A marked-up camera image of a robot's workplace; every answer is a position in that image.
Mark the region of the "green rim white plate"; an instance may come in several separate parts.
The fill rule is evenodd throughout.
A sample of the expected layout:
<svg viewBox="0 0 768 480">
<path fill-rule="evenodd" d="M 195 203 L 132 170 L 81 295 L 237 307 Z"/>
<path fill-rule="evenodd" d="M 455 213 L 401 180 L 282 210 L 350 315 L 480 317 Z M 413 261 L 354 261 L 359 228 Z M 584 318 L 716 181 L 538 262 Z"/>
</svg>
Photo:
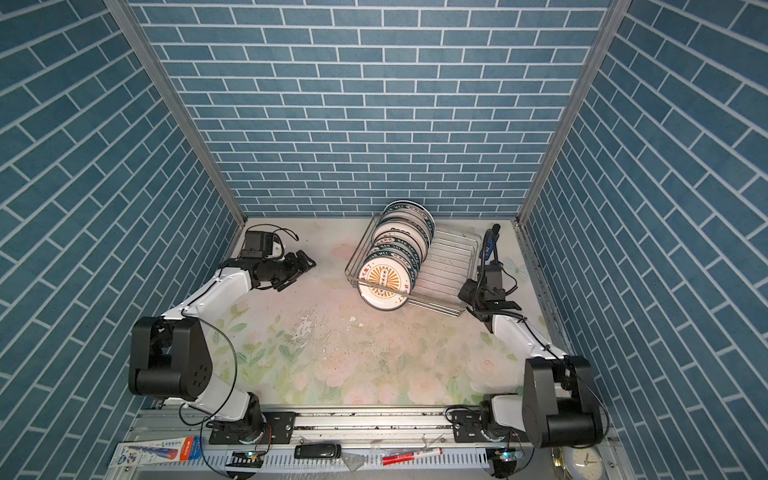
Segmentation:
<svg viewBox="0 0 768 480">
<path fill-rule="evenodd" d="M 402 263 L 412 284 L 416 282 L 422 265 L 419 253 L 408 241 L 392 236 L 385 236 L 373 243 L 366 259 L 374 258 L 391 258 Z"/>
</svg>

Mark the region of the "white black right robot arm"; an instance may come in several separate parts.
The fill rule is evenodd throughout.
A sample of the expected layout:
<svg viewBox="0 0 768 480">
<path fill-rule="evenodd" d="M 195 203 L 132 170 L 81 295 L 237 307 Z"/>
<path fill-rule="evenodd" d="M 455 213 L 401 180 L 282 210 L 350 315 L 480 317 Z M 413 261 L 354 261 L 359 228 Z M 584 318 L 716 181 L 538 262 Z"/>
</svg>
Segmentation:
<svg viewBox="0 0 768 480">
<path fill-rule="evenodd" d="M 599 398 L 589 361 L 549 343 L 508 299 L 506 275 L 498 254 L 500 226 L 486 230 L 474 279 L 465 281 L 459 299 L 466 310 L 524 361 L 520 394 L 487 394 L 480 402 L 480 424 L 490 438 L 524 433 L 536 448 L 587 448 L 607 436 L 609 413 Z"/>
</svg>

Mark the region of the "black rectangular device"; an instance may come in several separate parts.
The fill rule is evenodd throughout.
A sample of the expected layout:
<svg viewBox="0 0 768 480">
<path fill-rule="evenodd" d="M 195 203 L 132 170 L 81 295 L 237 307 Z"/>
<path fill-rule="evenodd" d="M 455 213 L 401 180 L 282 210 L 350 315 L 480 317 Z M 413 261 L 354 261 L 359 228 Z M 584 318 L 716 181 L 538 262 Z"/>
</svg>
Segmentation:
<svg viewBox="0 0 768 480">
<path fill-rule="evenodd" d="M 336 443 L 308 443 L 297 445 L 294 458 L 297 460 L 332 460 L 341 457 L 342 447 Z"/>
</svg>

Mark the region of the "rearmost plate in rack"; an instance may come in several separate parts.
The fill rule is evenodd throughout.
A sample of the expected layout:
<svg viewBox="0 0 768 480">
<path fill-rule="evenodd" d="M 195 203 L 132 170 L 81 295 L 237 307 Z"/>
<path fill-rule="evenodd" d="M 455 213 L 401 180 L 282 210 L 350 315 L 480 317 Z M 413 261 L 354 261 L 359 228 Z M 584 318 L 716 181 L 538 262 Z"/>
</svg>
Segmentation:
<svg viewBox="0 0 768 480">
<path fill-rule="evenodd" d="M 423 205 L 407 199 L 396 200 L 384 208 L 382 215 L 392 212 L 407 212 L 416 217 L 419 217 L 426 224 L 430 238 L 434 237 L 436 232 L 435 219 L 429 210 Z"/>
</svg>

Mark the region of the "aluminium corner frame post right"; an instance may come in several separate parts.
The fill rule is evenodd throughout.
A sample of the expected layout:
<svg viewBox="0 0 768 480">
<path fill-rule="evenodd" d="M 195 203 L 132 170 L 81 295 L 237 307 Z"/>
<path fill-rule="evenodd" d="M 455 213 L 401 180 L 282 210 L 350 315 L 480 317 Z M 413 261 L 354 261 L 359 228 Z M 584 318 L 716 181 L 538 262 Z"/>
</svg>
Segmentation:
<svg viewBox="0 0 768 480">
<path fill-rule="evenodd" d="M 630 5 L 630 0 L 616 0 L 610 3 L 598 29 L 595 43 L 585 58 L 583 68 L 574 84 L 573 92 L 570 94 L 559 119 L 558 126 L 552 135 L 548 148 L 542 157 L 542 162 L 533 178 L 533 183 L 517 215 L 520 225 L 525 225 L 532 216 L 535 204 L 543 191 L 547 178 L 557 162 L 558 155 L 562 151 L 565 140 L 573 127 L 575 119 Z"/>
</svg>

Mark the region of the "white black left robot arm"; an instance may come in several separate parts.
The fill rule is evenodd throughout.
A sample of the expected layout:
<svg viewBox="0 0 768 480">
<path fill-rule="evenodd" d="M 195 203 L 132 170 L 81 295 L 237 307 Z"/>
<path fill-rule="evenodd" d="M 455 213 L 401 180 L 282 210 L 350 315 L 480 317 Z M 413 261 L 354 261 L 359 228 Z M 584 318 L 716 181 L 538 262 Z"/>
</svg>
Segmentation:
<svg viewBox="0 0 768 480">
<path fill-rule="evenodd" d="M 235 300 L 253 289 L 282 291 L 315 265 L 303 251 L 279 259 L 226 260 L 213 278 L 179 305 L 134 324 L 129 390 L 159 400 L 180 399 L 204 413 L 198 424 L 210 429 L 213 445 L 289 443 L 295 414 L 264 413 L 256 394 L 238 389 L 235 379 L 216 375 L 206 334 L 226 340 L 214 323 Z"/>
</svg>

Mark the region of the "green circuit board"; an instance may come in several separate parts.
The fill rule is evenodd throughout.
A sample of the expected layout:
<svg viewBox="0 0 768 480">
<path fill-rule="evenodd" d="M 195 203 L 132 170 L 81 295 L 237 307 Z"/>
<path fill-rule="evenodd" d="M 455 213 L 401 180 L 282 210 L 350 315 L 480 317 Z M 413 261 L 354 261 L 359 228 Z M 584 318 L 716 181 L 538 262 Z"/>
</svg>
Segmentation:
<svg viewBox="0 0 768 480">
<path fill-rule="evenodd" d="M 264 463 L 264 454 L 257 451 L 235 451 L 226 463 L 227 471 L 236 469 L 260 469 Z"/>
<path fill-rule="evenodd" d="M 513 448 L 494 448 L 488 450 L 489 460 L 492 463 L 516 463 L 524 458 L 525 454 Z"/>
</svg>

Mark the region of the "white analog clock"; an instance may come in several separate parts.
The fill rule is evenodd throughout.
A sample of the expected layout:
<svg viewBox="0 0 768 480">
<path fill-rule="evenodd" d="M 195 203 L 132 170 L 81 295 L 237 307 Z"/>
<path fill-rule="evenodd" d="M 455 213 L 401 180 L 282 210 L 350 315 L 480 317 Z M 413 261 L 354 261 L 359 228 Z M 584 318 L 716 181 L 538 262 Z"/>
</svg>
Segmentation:
<svg viewBox="0 0 768 480">
<path fill-rule="evenodd" d="M 557 447 L 552 450 L 554 472 L 560 480 L 606 479 L 606 467 L 596 447 Z"/>
</svg>

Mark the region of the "white toothpaste box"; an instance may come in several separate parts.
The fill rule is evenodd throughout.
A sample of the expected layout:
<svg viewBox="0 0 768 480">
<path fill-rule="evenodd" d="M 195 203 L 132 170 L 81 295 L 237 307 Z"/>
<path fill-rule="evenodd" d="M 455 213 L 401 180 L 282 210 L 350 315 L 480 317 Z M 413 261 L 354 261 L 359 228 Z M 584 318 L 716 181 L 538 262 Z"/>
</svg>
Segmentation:
<svg viewBox="0 0 768 480">
<path fill-rule="evenodd" d="M 144 442 L 123 442 L 117 445 L 108 467 L 138 467 L 186 462 L 200 458 L 201 438 L 199 436 Z"/>
</svg>

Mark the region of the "right green circuit board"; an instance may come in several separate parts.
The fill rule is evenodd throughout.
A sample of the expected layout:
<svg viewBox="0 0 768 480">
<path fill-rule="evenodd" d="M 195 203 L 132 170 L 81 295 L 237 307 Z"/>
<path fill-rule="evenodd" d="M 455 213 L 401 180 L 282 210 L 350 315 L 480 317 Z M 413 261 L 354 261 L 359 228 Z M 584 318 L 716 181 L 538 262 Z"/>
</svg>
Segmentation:
<svg viewBox="0 0 768 480">
<path fill-rule="evenodd" d="M 513 448 L 494 448 L 488 450 L 489 460 L 492 463 L 516 463 L 524 458 L 525 454 Z"/>
</svg>

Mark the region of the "clear plastic bag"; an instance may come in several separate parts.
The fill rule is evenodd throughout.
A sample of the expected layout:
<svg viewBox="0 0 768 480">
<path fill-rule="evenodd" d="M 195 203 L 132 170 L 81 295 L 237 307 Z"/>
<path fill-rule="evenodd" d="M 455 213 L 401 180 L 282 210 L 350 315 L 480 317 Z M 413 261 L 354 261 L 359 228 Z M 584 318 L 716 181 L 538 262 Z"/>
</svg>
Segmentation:
<svg viewBox="0 0 768 480">
<path fill-rule="evenodd" d="M 366 457 L 364 455 L 342 451 L 340 458 L 350 472 L 355 472 L 366 464 Z"/>
</svg>

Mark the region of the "orange sunburst white plate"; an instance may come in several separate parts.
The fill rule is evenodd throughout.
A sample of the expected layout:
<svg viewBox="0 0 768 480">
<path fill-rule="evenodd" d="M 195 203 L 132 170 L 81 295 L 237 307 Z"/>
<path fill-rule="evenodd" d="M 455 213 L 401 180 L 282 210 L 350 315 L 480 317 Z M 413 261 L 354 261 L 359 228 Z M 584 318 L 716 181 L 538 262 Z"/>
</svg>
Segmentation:
<svg viewBox="0 0 768 480">
<path fill-rule="evenodd" d="M 397 310 L 405 305 L 415 281 L 415 271 L 403 254 L 392 250 L 370 253 L 357 274 L 360 296 L 381 311 Z"/>
</svg>

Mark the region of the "red marker pen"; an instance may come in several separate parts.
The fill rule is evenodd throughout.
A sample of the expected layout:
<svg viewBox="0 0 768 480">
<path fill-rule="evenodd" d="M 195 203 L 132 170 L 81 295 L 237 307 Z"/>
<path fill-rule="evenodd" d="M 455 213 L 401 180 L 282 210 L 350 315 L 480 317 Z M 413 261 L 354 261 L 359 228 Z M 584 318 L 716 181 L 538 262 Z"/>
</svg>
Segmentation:
<svg viewBox="0 0 768 480">
<path fill-rule="evenodd" d="M 396 465 L 401 463 L 407 463 L 417 460 L 423 460 L 430 457 L 436 457 L 443 454 L 442 448 L 427 448 L 422 450 L 417 450 L 413 452 L 408 453 L 400 453 L 397 455 L 390 455 L 385 456 L 382 458 L 382 465 L 383 466 L 390 466 L 390 465 Z"/>
</svg>

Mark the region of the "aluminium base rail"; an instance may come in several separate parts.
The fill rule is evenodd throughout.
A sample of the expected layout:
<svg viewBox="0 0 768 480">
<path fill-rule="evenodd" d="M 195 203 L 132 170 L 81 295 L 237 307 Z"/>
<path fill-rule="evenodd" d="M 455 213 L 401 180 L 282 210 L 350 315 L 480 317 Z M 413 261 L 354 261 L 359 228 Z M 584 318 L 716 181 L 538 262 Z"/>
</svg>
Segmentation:
<svg viewBox="0 0 768 480">
<path fill-rule="evenodd" d="M 203 456 L 198 460 L 117 467 L 108 469 L 110 479 L 313 479 L 344 478 L 382 473 L 390 479 L 417 471 L 438 471 L 461 475 L 477 474 L 483 479 L 554 477 L 552 450 L 536 448 L 524 433 L 508 438 L 490 438 L 483 433 L 480 413 L 475 407 L 448 409 L 445 407 L 361 407 L 314 408 L 294 410 L 269 408 L 265 413 L 292 412 L 295 425 L 287 444 L 213 445 L 211 431 L 204 427 Z M 342 451 L 364 455 L 366 464 L 350 472 L 341 458 L 332 460 L 297 460 L 297 445 L 336 443 Z M 427 448 L 442 448 L 443 454 L 423 460 L 383 466 L 385 456 L 408 453 Z M 525 454 L 516 463 L 492 463 L 488 450 L 513 448 Z M 606 467 L 606 479 L 620 479 L 608 446 L 596 447 Z M 235 451 L 257 451 L 264 454 L 260 469 L 227 471 L 226 463 Z"/>
</svg>

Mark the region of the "aluminium corner frame post left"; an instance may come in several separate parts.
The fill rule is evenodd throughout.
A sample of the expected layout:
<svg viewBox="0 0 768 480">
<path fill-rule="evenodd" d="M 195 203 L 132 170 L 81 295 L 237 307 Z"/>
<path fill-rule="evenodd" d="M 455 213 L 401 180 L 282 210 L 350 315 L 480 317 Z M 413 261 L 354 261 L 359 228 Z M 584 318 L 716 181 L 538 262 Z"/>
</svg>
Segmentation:
<svg viewBox="0 0 768 480">
<path fill-rule="evenodd" d="M 191 118 L 129 2 L 125 0 L 105 0 L 104 4 L 160 94 L 162 101 L 175 119 L 182 135 L 197 156 L 199 163 L 210 177 L 236 224 L 239 227 L 243 227 L 247 221 L 247 215 L 240 207 L 232 189 L 224 179 L 205 140 Z"/>
</svg>

